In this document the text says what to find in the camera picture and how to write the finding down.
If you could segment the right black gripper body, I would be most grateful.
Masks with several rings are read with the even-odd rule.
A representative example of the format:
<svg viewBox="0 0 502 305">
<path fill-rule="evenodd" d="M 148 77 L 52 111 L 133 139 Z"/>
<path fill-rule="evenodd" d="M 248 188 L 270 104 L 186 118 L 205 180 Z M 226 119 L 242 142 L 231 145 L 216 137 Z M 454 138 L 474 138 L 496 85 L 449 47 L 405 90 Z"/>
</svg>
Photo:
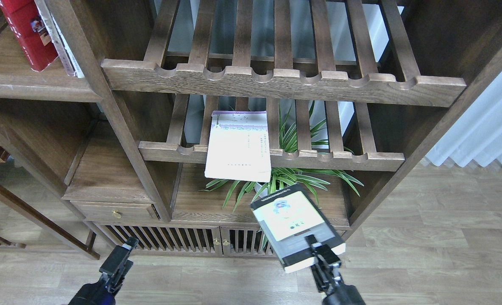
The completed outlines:
<svg viewBox="0 0 502 305">
<path fill-rule="evenodd" d="M 365 305 L 356 286 L 346 285 L 340 274 L 341 263 L 317 263 L 310 267 L 319 293 L 325 293 L 323 305 Z"/>
</svg>

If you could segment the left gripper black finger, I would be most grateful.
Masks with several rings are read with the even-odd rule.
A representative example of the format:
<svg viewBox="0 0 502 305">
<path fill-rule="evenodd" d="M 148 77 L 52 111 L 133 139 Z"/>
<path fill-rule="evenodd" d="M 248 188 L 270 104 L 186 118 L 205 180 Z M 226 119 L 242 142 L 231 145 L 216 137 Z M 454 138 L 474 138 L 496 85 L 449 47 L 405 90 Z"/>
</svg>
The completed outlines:
<svg viewBox="0 0 502 305">
<path fill-rule="evenodd" d="M 138 243 L 137 238 L 129 237 L 122 246 L 116 246 L 100 266 L 99 272 L 106 274 L 108 278 L 123 278 L 133 266 L 128 258 Z"/>
</svg>

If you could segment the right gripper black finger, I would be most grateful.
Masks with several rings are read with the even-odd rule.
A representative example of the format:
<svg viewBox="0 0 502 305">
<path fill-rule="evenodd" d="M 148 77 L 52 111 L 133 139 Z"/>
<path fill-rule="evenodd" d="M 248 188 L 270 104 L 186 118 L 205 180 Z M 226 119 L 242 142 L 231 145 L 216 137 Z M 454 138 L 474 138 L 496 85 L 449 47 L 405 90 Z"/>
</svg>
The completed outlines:
<svg viewBox="0 0 502 305">
<path fill-rule="evenodd" d="M 306 236 L 305 241 L 308 243 L 309 251 L 315 257 L 313 265 L 315 268 L 339 268 L 341 266 L 341 260 L 329 245 L 318 242 L 313 234 Z"/>
</svg>

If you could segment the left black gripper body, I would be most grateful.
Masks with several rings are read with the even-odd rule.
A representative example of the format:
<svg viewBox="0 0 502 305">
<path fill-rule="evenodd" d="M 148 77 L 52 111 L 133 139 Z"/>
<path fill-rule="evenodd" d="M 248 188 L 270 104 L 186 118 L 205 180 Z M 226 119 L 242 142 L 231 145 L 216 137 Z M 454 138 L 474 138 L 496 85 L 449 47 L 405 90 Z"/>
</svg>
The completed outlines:
<svg viewBox="0 0 502 305">
<path fill-rule="evenodd" d="M 121 289 L 126 272 L 109 275 L 102 272 L 95 283 L 87 283 L 75 294 L 70 305 L 115 305 L 115 296 Z"/>
</svg>

